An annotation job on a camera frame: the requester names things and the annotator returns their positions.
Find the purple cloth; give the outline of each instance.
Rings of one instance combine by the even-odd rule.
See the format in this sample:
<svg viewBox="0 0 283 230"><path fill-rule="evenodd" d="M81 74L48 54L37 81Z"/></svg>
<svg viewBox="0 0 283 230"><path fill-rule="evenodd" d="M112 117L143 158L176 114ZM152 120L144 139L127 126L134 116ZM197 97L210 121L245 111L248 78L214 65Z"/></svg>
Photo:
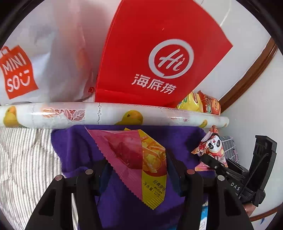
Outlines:
<svg viewBox="0 0 283 230"><path fill-rule="evenodd" d="M62 172L67 177L92 168L93 161L103 158L85 127L99 130L123 130L125 127L131 130L142 129L165 148L171 149L188 169L194 169L199 163L198 156L191 154L191 151L205 135L201 128L188 126L75 125L69 129L54 130L51 135L52 144L62 161ZM214 175L213 172L201 174L207 177ZM113 171L108 187L100 197L98 212L105 229L167 229L178 223L183 201L184 198L173 191L168 176L165 199L155 210L151 210Z"/></svg>

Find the panda snack package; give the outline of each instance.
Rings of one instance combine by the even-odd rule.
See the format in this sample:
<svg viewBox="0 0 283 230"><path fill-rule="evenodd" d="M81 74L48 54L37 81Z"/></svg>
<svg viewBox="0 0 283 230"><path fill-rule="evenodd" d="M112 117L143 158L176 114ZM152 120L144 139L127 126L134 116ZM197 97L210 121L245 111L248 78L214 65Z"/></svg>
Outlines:
<svg viewBox="0 0 283 230"><path fill-rule="evenodd" d="M209 132L201 140L199 146L192 151L192 154L197 154L198 156L209 154L211 157L220 161L225 167L228 167L222 142L215 125L210 128ZM195 171L212 171L212 169L209 169L205 163L200 162L200 164L195 167Z"/></svg>

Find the black mechanical device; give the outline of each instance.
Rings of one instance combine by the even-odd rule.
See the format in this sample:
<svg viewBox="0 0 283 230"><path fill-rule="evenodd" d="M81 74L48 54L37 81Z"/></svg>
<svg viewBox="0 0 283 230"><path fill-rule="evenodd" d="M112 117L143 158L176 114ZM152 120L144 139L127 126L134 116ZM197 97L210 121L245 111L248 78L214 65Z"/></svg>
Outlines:
<svg viewBox="0 0 283 230"><path fill-rule="evenodd" d="M173 188L185 197L177 230L199 230L204 196L208 196L206 230L253 230L243 203L260 204L276 157L276 142L266 136L256 136L250 171L228 160L229 168L209 155L201 160L216 172L215 178L203 178L187 169L174 154L166 151L167 170ZM108 185L112 167L106 159L92 169L73 178L57 175L37 204L26 230L73 230L72 193L76 199L81 230L102 230L94 197L100 196Z"/></svg>

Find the wooden molding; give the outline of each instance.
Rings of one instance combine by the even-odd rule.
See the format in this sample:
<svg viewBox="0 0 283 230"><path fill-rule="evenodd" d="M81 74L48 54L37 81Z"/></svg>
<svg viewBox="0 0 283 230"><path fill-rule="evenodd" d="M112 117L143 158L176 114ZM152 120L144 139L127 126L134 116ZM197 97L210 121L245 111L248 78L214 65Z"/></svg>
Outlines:
<svg viewBox="0 0 283 230"><path fill-rule="evenodd" d="M273 208L265 213L250 217L250 221L257 221L257 220L261 220L262 218L268 217L276 212L278 212L278 210L281 208L282 205L277 206L276 208Z"/></svg>
<svg viewBox="0 0 283 230"><path fill-rule="evenodd" d="M221 112L225 111L229 106L231 106L244 92L247 91L249 87L259 78L262 72L266 69L276 51L278 50L275 41L270 38L266 47L254 62L254 64L249 68L246 74L240 79L233 88L226 93L219 101L221 105Z"/></svg>

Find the hi logo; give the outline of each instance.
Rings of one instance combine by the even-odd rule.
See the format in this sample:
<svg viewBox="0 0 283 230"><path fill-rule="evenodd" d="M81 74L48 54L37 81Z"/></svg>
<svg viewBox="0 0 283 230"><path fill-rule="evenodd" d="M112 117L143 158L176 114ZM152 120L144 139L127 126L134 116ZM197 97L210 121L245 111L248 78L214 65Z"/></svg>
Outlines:
<svg viewBox="0 0 283 230"><path fill-rule="evenodd" d="M33 77L31 61L20 46L12 50L4 46L1 54L0 67L9 99L38 89Z"/></svg>
<svg viewBox="0 0 283 230"><path fill-rule="evenodd" d="M194 62L194 51L185 41L170 39L151 51L149 68L158 77L172 79L184 75Z"/></svg>

